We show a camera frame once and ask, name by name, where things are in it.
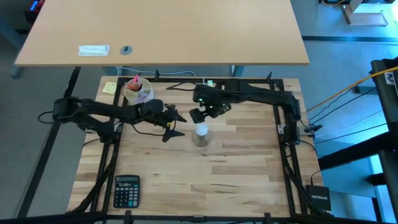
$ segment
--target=calculator keypad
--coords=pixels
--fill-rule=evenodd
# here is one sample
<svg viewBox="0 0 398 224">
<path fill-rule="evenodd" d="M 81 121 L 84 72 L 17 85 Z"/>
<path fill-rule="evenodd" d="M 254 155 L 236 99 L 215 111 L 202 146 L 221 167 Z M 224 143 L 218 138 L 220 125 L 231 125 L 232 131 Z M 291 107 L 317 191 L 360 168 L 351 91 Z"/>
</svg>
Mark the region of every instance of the calculator keypad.
<svg viewBox="0 0 398 224">
<path fill-rule="evenodd" d="M 139 203 L 139 184 L 130 182 L 116 183 L 114 192 L 114 203 L 115 208 L 136 208 Z"/>
</svg>

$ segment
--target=wooden table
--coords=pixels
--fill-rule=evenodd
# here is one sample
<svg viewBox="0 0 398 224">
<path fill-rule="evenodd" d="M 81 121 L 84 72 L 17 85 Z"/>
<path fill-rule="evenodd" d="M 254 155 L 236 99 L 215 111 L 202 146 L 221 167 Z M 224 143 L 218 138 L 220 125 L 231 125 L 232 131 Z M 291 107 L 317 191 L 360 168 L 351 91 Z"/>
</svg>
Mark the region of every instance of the wooden table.
<svg viewBox="0 0 398 224">
<path fill-rule="evenodd" d="M 102 89 L 106 82 L 116 81 L 117 77 L 103 77 L 96 100 L 111 104 L 114 96 L 103 93 Z M 284 79 L 284 83 L 285 89 L 293 91 L 300 100 L 306 122 L 299 80 Z M 269 212 L 273 217 L 289 217 L 273 107 L 255 102 L 232 105 L 226 114 L 206 119 L 213 139 L 207 147 L 196 147 L 191 140 L 195 125 L 188 112 L 197 105 L 191 93 L 165 90 L 171 85 L 174 83 L 153 83 L 155 97 L 177 106 L 188 122 L 177 123 L 176 130 L 186 136 L 163 143 L 161 137 L 137 134 L 130 125 L 124 125 L 115 175 L 141 177 L 141 204 L 133 214 L 264 217 L 264 213 Z M 269 88 L 266 84 L 253 85 Z M 140 123 L 136 128 L 142 132 L 163 133 L 148 123 Z M 86 141 L 96 138 L 96 134 L 87 134 Z M 302 139 L 312 142 L 310 138 Z M 69 210 L 75 208 L 94 185 L 102 149 L 103 144 L 98 141 L 83 148 Z M 297 155 L 303 184 L 308 184 L 310 176 L 319 170 L 315 151 L 301 144 L 297 146 Z M 320 173 L 314 175 L 314 183 L 322 184 Z M 114 186 L 108 214 L 124 215 L 125 209 L 112 206 L 113 189 Z M 293 190 L 299 212 L 294 185 Z M 104 187 L 99 196 L 100 205 L 103 193 Z"/>
<path fill-rule="evenodd" d="M 105 57 L 80 45 L 109 45 Z M 122 55 L 122 47 L 133 47 Z M 308 65 L 289 0 L 46 0 L 16 65 Z"/>
</svg>

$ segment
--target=blue light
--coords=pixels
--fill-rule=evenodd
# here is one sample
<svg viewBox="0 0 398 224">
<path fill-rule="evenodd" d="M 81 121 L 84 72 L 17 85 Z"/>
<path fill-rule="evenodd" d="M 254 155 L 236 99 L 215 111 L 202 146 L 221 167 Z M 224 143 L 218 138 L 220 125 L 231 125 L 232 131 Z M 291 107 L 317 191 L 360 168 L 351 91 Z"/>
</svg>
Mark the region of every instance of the blue light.
<svg viewBox="0 0 398 224">
<path fill-rule="evenodd" d="M 32 7 L 30 7 L 30 10 L 33 11 L 39 1 L 34 1 Z"/>
</svg>

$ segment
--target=yellow cable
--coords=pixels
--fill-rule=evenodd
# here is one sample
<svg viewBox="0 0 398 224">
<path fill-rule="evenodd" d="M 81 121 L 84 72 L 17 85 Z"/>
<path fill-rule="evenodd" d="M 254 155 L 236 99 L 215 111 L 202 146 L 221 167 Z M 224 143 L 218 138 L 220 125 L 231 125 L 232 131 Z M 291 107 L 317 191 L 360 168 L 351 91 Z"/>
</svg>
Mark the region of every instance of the yellow cable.
<svg viewBox="0 0 398 224">
<path fill-rule="evenodd" d="M 343 3 L 344 1 L 345 1 L 345 0 L 341 0 L 340 2 L 335 3 L 335 4 L 327 4 L 326 2 L 322 1 L 322 4 L 324 4 L 324 5 L 326 5 L 326 6 L 332 7 L 332 6 L 337 6 L 337 5 L 339 5 L 339 4 Z"/>
<path fill-rule="evenodd" d="M 317 105 L 311 107 L 310 109 L 307 110 L 307 112 L 309 112 L 309 111 L 311 111 L 311 110 L 313 110 L 313 109 L 319 107 L 320 105 L 322 105 L 322 104 L 326 103 L 327 101 L 333 99 L 334 97 L 340 95 L 342 92 L 344 92 L 344 91 L 346 91 L 346 90 L 349 90 L 350 88 L 352 88 L 352 87 L 354 87 L 354 86 L 360 84 L 360 83 L 363 82 L 363 81 L 366 81 L 366 80 L 368 80 L 368 79 L 370 79 L 370 78 L 373 78 L 373 77 L 376 77 L 376 76 L 378 76 L 378 75 L 382 75 L 382 74 L 384 74 L 384 73 L 386 73 L 386 72 L 393 72 L 393 71 L 396 71 L 396 70 L 398 70 L 398 66 L 397 66 L 397 67 L 394 67 L 394 68 L 390 68 L 390 69 L 384 70 L 384 71 L 381 71 L 381 72 L 377 72 L 377 73 L 372 74 L 372 75 L 370 75 L 370 76 L 368 76 L 368 77 L 365 77 L 365 78 L 363 78 L 363 79 L 361 79 L 361 80 L 358 80 L 358 81 L 354 82 L 352 85 L 347 86 L 347 87 L 344 88 L 343 90 L 341 90 L 341 91 L 339 91 L 338 93 L 334 94 L 333 96 L 329 97 L 327 100 L 325 100 L 325 101 L 323 101 L 323 102 L 321 102 L 321 103 L 319 103 L 319 104 L 317 104 Z"/>
</svg>

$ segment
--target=floor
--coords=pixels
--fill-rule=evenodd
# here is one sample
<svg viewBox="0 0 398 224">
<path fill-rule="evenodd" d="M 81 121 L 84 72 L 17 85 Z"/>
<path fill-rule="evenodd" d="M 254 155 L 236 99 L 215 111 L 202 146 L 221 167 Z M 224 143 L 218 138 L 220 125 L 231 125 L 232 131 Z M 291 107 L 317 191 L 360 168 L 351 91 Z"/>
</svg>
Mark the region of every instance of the floor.
<svg viewBox="0 0 398 224">
<path fill-rule="evenodd" d="M 23 10 L 30 1 L 0 0 L 0 14 L 19 29 L 27 27 Z M 302 35 L 397 37 L 395 18 L 388 14 L 387 27 L 353 27 L 346 24 L 338 7 L 319 5 L 317 0 L 292 0 Z M 370 61 L 393 58 L 398 55 L 398 45 L 367 43 L 306 42 L 309 66 L 250 66 L 244 77 L 266 77 L 273 71 L 274 77 L 299 78 L 310 108 L 370 71 Z M 24 68 L 19 80 L 9 77 L 12 73 L 17 49 L 0 36 L 0 218 L 15 216 L 21 194 L 32 175 L 49 126 L 37 122 L 37 115 L 52 109 L 53 101 L 61 97 L 72 68 Z M 159 67 L 139 67 L 154 70 Z M 192 70 L 199 76 L 229 75 L 229 67 L 161 67 L 163 72 Z M 73 95 L 94 98 L 100 77 L 105 75 L 99 67 L 82 69 Z M 374 86 L 372 81 L 362 84 Z M 331 106 L 330 110 L 356 95 L 349 93 Z M 384 116 L 377 96 L 364 96 L 318 122 L 324 127 L 317 132 L 316 142 L 335 138 L 353 131 L 382 124 Z M 317 114 L 319 109 L 308 113 Z M 317 144 L 319 155 L 326 155 L 386 131 L 386 127 L 372 129 L 334 141 Z M 63 125 L 53 147 L 49 163 L 35 195 L 29 215 L 63 213 L 72 190 L 84 133 L 72 124 Z M 347 166 L 322 172 L 326 186 L 332 191 L 333 213 L 337 217 L 375 220 L 369 197 L 385 194 L 384 189 L 375 191 L 363 178 L 373 172 L 376 159 L 363 159 Z M 382 205 L 385 219 L 395 222 L 389 212 L 391 205 Z"/>
</svg>

